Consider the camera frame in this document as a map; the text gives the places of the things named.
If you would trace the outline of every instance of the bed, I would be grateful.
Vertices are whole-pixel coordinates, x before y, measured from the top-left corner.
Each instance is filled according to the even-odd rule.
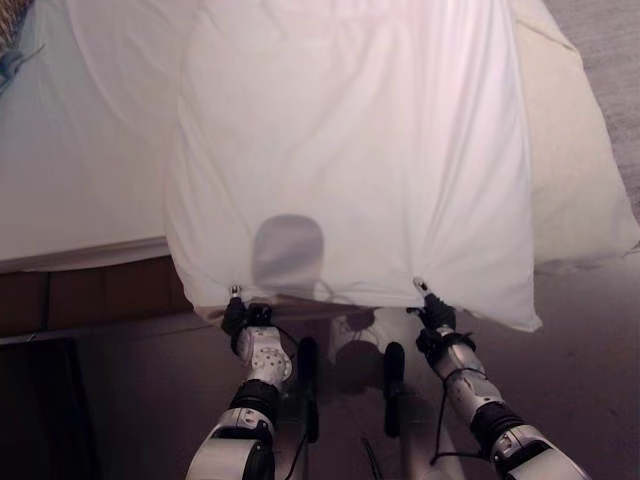
[[[35,3],[21,48],[44,48],[0,99],[0,270],[168,253],[163,170],[198,3]],[[581,59],[542,2],[510,8],[532,143],[538,270],[620,256],[640,234]]]

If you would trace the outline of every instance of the floor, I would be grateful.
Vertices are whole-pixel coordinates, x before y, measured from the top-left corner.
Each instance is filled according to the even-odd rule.
[[[640,476],[638,285],[640,254],[633,254],[602,269],[538,277],[545,326],[534,334],[459,318],[461,331],[475,332],[506,400],[593,478]],[[289,327],[297,337],[313,334],[321,342],[328,335],[326,324]],[[411,343],[405,339],[407,350]],[[244,375],[227,338],[179,315],[85,331],[79,346],[105,480],[184,478]],[[310,448],[311,479],[371,478],[361,437],[371,442],[385,478],[402,478],[398,444],[382,433],[379,363],[362,358],[342,362],[338,372],[323,362],[321,437]],[[408,376],[433,380],[413,358]],[[437,404],[437,384],[426,380],[422,387]],[[447,418],[457,446],[474,448],[466,430]],[[475,460],[463,465],[469,479],[496,478]]]

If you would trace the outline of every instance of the black cable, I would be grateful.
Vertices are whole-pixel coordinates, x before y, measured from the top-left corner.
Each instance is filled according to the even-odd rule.
[[[453,377],[454,375],[461,373],[461,372],[476,372],[481,374],[482,376],[484,376],[485,379],[487,378],[487,375],[485,372],[483,372],[482,370],[478,370],[477,368],[457,368],[455,369],[453,372],[451,372],[449,375],[446,376],[446,378],[442,378],[440,375],[438,375],[440,377],[440,380],[442,380],[442,400],[440,401],[440,413],[438,414],[438,429],[437,429],[437,434],[436,434],[436,451],[433,455],[433,458],[431,459],[431,461],[429,462],[429,464],[431,466],[435,465],[435,463],[438,461],[438,459],[442,458],[442,457],[465,457],[465,458],[477,458],[479,460],[487,460],[482,454],[480,453],[468,453],[468,452],[440,452],[440,439],[442,436],[442,423],[444,420],[444,408],[447,402],[447,395],[449,393],[449,389],[447,387],[447,382],[449,381],[449,379],[451,377]]]
[[[291,356],[291,358],[293,359],[295,355],[298,354],[298,351],[300,349],[300,343],[298,341],[296,341],[295,338],[293,338],[293,336],[291,336],[289,334],[289,332],[287,332],[284,328],[278,326],[278,325],[273,325],[274,327],[276,327],[278,329],[279,332],[281,332],[285,337],[287,337],[289,340],[291,340],[291,342],[296,346],[296,353],[294,355]],[[300,453],[302,452],[302,447],[304,447],[304,442],[307,441],[307,428],[305,427],[305,431],[302,434],[302,437],[300,437],[300,441],[298,442],[298,448],[296,449],[296,454],[293,457],[293,461],[291,462],[291,468],[289,468],[289,473],[287,474],[287,476],[284,478],[284,480],[290,480],[291,479],[291,475],[293,475],[293,472],[296,468],[296,464],[298,463],[298,458],[300,457]]]
[[[373,448],[371,447],[371,443],[366,438],[360,438],[362,442],[362,446],[367,452],[367,457],[369,458],[369,466],[371,467],[371,473],[373,474],[373,478],[375,480],[383,480],[382,470],[380,470],[380,465],[378,464],[378,460],[376,459],[375,454],[373,453]]]
[[[302,452],[302,447],[304,447],[304,442],[306,440],[307,440],[307,432],[305,431],[302,437],[300,438],[300,442],[298,443],[298,449],[296,450],[296,455],[293,457],[293,461],[291,462],[291,468],[289,469],[289,473],[287,474],[287,476],[284,477],[284,480],[290,480],[291,475],[293,475],[293,471],[295,470],[296,464],[298,463],[298,457]]]

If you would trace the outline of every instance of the white pillowcase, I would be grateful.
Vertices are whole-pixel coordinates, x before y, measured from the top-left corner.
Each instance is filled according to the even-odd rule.
[[[506,0],[203,1],[167,236],[197,307],[286,294],[533,308],[529,148]]]

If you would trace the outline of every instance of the pillow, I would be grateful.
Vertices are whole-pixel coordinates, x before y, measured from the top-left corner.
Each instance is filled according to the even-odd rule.
[[[27,60],[16,50],[20,28],[33,0],[0,0],[0,95]]]
[[[541,0],[511,0],[532,150],[536,270],[619,257],[640,241],[576,48]]]

